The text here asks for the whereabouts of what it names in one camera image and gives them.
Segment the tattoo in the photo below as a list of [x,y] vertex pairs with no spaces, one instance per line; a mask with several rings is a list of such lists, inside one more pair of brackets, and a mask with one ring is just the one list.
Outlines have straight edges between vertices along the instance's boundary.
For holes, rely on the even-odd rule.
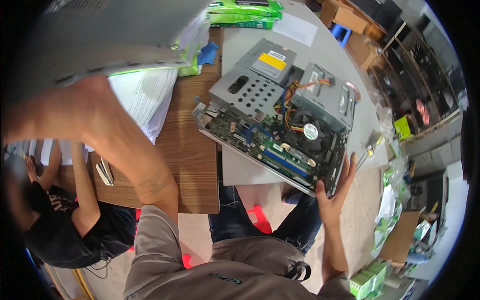
[[168,175],[166,178],[162,179],[160,177],[160,171],[158,171],[152,178],[139,184],[140,187],[149,189],[148,196],[154,196],[161,192],[167,185],[172,182],[173,178],[171,175]]

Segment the ripped jeans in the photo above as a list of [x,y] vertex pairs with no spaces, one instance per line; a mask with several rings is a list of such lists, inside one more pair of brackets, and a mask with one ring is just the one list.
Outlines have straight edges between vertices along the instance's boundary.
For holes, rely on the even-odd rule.
[[219,183],[218,191],[220,212],[218,215],[208,215],[212,242],[251,236],[271,236],[292,244],[303,255],[312,247],[322,224],[315,197],[299,192],[286,199],[287,203],[298,203],[297,206],[277,230],[271,234],[264,234],[250,221],[234,186],[223,186]]

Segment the black t-shirt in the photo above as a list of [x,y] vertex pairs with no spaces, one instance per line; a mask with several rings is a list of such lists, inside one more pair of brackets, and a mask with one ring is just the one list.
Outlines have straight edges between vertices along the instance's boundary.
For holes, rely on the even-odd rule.
[[100,219],[82,238],[71,217],[78,203],[61,191],[65,192],[55,187],[47,194],[34,182],[27,193],[32,210],[41,216],[24,234],[25,244],[43,262],[62,268],[82,268],[100,259],[113,258],[133,245],[134,209],[98,202]]

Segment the tiled floor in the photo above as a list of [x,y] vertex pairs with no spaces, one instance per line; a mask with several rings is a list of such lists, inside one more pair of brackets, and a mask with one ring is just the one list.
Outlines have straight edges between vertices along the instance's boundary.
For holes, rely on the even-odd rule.
[[[367,90],[371,89],[373,85],[367,73],[358,68],[357,71]],[[281,202],[282,184],[239,186],[237,188],[245,208],[248,210],[254,205],[260,205],[273,230],[280,225],[294,207]],[[370,251],[375,228],[373,220],[378,212],[380,196],[380,169],[360,170],[350,188],[340,217],[342,240],[350,275],[372,260]],[[180,214],[179,233],[182,252],[192,257],[191,265],[195,266],[208,262],[212,241],[210,240],[207,215]],[[312,268],[312,275],[310,279],[302,283],[309,291],[314,293],[317,293],[322,286],[323,242],[324,229],[321,227],[315,243],[305,257],[305,261]],[[108,265],[108,277],[106,279],[99,279],[92,273],[83,271],[95,299],[122,299],[124,282],[132,259],[133,253],[124,253],[112,260]],[[102,266],[104,266],[103,262],[94,265],[95,268]],[[105,276],[105,269],[93,270],[93,272],[99,276]]]

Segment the hand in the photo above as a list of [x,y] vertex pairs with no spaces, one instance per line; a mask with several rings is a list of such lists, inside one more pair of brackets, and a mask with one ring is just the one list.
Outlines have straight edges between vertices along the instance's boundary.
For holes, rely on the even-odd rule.
[[27,157],[26,164],[27,164],[27,173],[28,173],[28,178],[30,179],[30,183],[37,181],[38,175],[36,173],[36,167],[35,167],[35,164],[33,163],[31,156]]
[[343,162],[343,168],[340,173],[340,178],[338,179],[335,195],[330,199],[326,196],[324,182],[321,180],[317,181],[315,194],[318,201],[318,210],[320,219],[326,227],[337,227],[340,225],[340,211],[342,210],[343,202],[345,202],[350,185],[352,185],[355,179],[357,169],[357,154],[355,152],[352,153],[350,161],[351,164],[345,155],[345,161]]

